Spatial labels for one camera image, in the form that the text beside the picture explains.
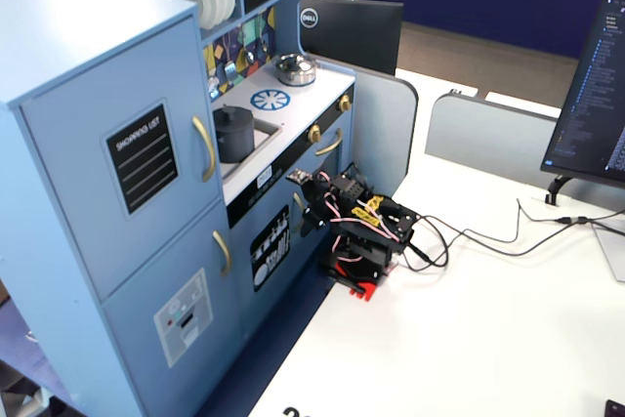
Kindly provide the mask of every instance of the shopping list sign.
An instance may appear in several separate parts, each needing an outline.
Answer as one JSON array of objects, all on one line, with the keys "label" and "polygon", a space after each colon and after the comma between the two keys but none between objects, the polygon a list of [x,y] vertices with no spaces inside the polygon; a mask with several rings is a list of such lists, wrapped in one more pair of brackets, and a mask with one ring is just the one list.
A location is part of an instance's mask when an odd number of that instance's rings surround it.
[{"label": "shopping list sign", "polygon": [[163,104],[124,127],[106,144],[130,214],[178,177]]}]

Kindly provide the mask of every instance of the yellow label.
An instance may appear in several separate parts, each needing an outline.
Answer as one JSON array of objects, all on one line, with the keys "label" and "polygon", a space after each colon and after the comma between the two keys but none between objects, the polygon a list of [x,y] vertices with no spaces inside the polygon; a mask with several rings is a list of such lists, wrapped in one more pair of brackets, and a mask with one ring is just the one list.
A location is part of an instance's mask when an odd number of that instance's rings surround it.
[{"label": "yellow label", "polygon": [[380,225],[380,221],[378,219],[376,219],[372,215],[369,215],[360,207],[355,207],[354,209],[352,209],[352,213],[356,215],[359,219],[365,221],[368,224],[371,224],[374,227],[378,227]]},{"label": "yellow label", "polygon": [[383,195],[374,195],[373,197],[371,197],[371,200],[367,202],[367,205],[369,206],[369,208],[377,212],[383,200],[384,200]]}]

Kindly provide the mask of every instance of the black chalkboard label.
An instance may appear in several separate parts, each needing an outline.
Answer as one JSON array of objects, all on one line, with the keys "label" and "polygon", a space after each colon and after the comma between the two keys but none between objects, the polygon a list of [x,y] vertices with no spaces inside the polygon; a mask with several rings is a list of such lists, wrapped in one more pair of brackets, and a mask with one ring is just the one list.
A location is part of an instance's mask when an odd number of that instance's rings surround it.
[{"label": "black chalkboard label", "polygon": [[106,143],[131,214],[178,176],[163,104],[126,126]]},{"label": "black chalkboard label", "polygon": [[289,206],[285,205],[252,241],[250,256],[254,291],[258,292],[291,248]]}]

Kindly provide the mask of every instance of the monitor stand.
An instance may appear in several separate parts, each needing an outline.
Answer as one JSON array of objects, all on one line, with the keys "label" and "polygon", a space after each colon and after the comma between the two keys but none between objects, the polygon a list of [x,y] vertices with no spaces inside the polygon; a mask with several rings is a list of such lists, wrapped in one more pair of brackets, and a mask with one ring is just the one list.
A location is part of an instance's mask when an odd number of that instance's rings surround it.
[{"label": "monitor stand", "polygon": [[[625,220],[606,220],[602,224],[611,229],[625,231]],[[619,282],[625,282],[625,236],[601,227],[594,227],[594,229],[614,277]]]}]

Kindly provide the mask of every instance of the gold door handle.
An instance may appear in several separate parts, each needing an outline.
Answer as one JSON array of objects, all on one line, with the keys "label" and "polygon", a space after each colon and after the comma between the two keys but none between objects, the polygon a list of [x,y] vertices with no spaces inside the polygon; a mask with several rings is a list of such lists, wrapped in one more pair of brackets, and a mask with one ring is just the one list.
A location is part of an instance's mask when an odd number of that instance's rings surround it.
[{"label": "gold door handle", "polygon": [[293,192],[293,200],[300,207],[300,210],[302,211],[302,220],[300,220],[300,223],[297,224],[295,229],[292,231],[295,233],[299,231],[302,225],[304,224],[304,211],[306,210],[306,206],[304,205],[304,202],[302,201],[302,197],[300,197],[300,194],[298,194],[297,192]]},{"label": "gold door handle", "polygon": [[215,241],[217,241],[217,244],[219,244],[219,247],[222,248],[222,251],[224,251],[224,256],[226,256],[226,267],[222,269],[222,277],[225,277],[226,275],[230,273],[230,270],[232,269],[232,254],[230,253],[230,250],[228,249],[228,245],[226,244],[226,241],[224,240],[224,238],[220,235],[218,231],[216,230],[213,231],[213,238],[215,238]]},{"label": "gold door handle", "polygon": [[339,146],[341,144],[341,142],[343,141],[343,131],[341,130],[341,128],[339,128],[339,130],[336,131],[336,135],[339,138],[336,140],[336,142],[334,144],[332,144],[331,146],[327,146],[326,148],[322,148],[321,150],[317,150],[314,154],[316,156],[325,155],[326,153],[331,152],[334,148]]},{"label": "gold door handle", "polygon": [[213,142],[211,141],[211,138],[208,135],[204,124],[202,124],[202,121],[199,120],[199,117],[193,116],[193,126],[195,127],[195,130],[199,133],[199,135],[202,136],[202,140],[204,141],[206,149],[208,150],[208,156],[211,159],[211,164],[209,165],[208,169],[202,174],[202,181],[204,183],[207,183],[208,180],[211,179],[211,176],[213,176],[213,173],[215,173],[215,167],[217,166],[215,148],[213,147]]}]

